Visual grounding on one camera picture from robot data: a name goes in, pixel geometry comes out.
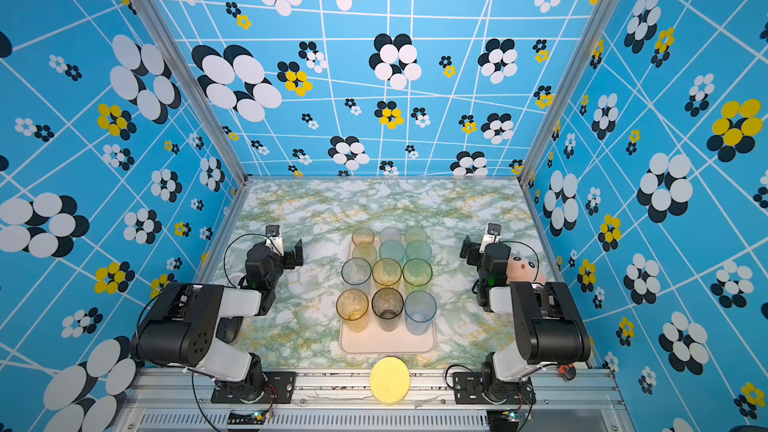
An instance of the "toy face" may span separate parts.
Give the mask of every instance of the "toy face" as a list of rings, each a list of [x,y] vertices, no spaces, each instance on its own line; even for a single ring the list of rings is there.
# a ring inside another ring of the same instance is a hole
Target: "toy face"
[[[539,284],[546,280],[544,274],[536,277],[536,264],[519,255],[511,255],[507,261],[507,283],[510,282],[533,282],[535,279]]]

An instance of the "blue wall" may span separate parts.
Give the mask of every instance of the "blue wall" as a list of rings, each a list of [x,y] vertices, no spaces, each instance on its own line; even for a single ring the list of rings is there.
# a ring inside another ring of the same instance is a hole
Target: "blue wall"
[[[766,3],[621,0],[529,184],[638,430],[768,426]]]
[[[236,187],[224,171],[208,188],[201,159],[220,156],[132,7],[0,2],[2,430],[43,430],[68,405],[44,403],[52,378],[130,337],[151,296],[195,276]],[[137,44],[147,70],[130,64]],[[146,90],[132,103],[137,77]],[[106,377],[80,414],[116,394]]]
[[[512,175],[551,101],[534,93],[557,93],[597,1],[157,0],[246,170],[264,176]],[[202,63],[234,63],[238,47],[258,65]]]

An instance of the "tray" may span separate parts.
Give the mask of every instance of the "tray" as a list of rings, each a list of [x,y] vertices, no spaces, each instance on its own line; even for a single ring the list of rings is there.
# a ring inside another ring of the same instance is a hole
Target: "tray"
[[[379,250],[379,237],[373,241],[373,245],[376,250]],[[349,252],[347,258],[352,258],[352,249],[355,247],[350,239]],[[432,280],[435,279],[435,271],[432,270]],[[400,279],[397,290],[402,294],[403,298],[406,297],[405,280]],[[437,333],[435,332],[434,320],[429,325],[429,330],[424,335],[414,335],[408,331],[405,318],[400,319],[400,323],[394,331],[385,332],[381,330],[379,324],[376,322],[376,316],[370,309],[370,301],[373,293],[368,293],[368,326],[362,332],[352,332],[343,321],[341,322],[339,332],[339,347],[345,354],[427,354],[431,352],[437,344]]]

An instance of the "metal corner post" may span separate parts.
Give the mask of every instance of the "metal corner post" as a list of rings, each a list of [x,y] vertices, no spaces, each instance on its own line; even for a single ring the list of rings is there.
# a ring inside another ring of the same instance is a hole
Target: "metal corner post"
[[[136,7],[141,22],[147,27],[150,36],[155,41],[155,45],[157,45],[160,53],[163,54],[163,58],[168,63],[168,67],[176,75],[179,86],[189,101],[189,108],[192,109],[197,119],[200,120],[203,130],[206,131],[206,134],[216,146],[219,154],[221,154],[221,159],[232,172],[232,175],[238,178],[238,185],[244,185],[247,180],[245,168],[243,168],[243,164],[237,157],[232,145],[229,144],[229,141],[221,133],[221,126],[216,118],[216,114],[197,84],[192,71],[187,66],[184,54],[181,53],[181,49],[168,28],[168,23],[160,13],[155,1],[130,1]]]
[[[533,170],[535,170],[534,166],[542,160],[549,144],[550,133],[557,125],[563,113],[568,109],[568,100],[576,91],[581,76],[584,74],[584,69],[587,67],[594,44],[600,39],[618,3],[619,0],[600,0],[594,8],[594,12],[587,21],[584,33],[581,34],[581,39],[579,39],[576,50],[571,56],[568,67],[566,67],[563,78],[558,85],[554,103],[550,106],[547,115],[544,117],[536,138],[533,140],[531,149],[528,150],[528,157],[525,158],[525,163],[532,165],[530,167],[523,167],[523,172],[520,176],[521,183],[528,181]]]

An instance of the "drinking glass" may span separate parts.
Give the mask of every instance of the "drinking glass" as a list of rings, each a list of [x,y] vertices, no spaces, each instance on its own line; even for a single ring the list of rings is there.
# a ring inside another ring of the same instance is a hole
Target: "drinking glass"
[[[368,296],[356,288],[344,291],[336,300],[336,312],[350,331],[362,332],[368,325]]]
[[[402,295],[394,288],[385,287],[373,295],[371,308],[383,331],[391,332],[397,328],[402,316],[403,303]]]
[[[373,244],[376,235],[368,227],[360,227],[352,233],[352,243],[355,245]]]
[[[379,258],[379,253],[373,245],[364,244],[355,245],[355,248],[352,249],[352,256],[364,258],[370,265],[373,265],[376,264],[376,260]]]
[[[412,258],[402,266],[402,278],[406,281],[406,292],[427,290],[432,280],[432,266],[423,258]]]
[[[406,230],[406,244],[415,240],[427,240],[427,233],[419,226],[408,227]]]
[[[397,260],[383,258],[373,265],[373,283],[376,289],[397,287],[402,276],[402,267]]]
[[[406,246],[406,260],[411,260],[412,258],[429,260],[432,258],[432,247],[423,240],[410,242],[408,246]]]
[[[347,289],[357,288],[367,293],[371,282],[371,265],[362,257],[351,258],[342,265],[341,278]]]
[[[402,246],[402,242],[399,240],[388,240],[379,245],[379,257],[391,258],[402,262],[403,257],[406,256],[406,248]]]
[[[402,232],[400,232],[398,227],[384,227],[379,233],[379,240],[382,241],[382,244],[388,240],[397,240],[399,242],[400,238],[402,238]]]
[[[406,297],[406,327],[414,335],[424,335],[437,313],[437,303],[429,292],[415,291]]]

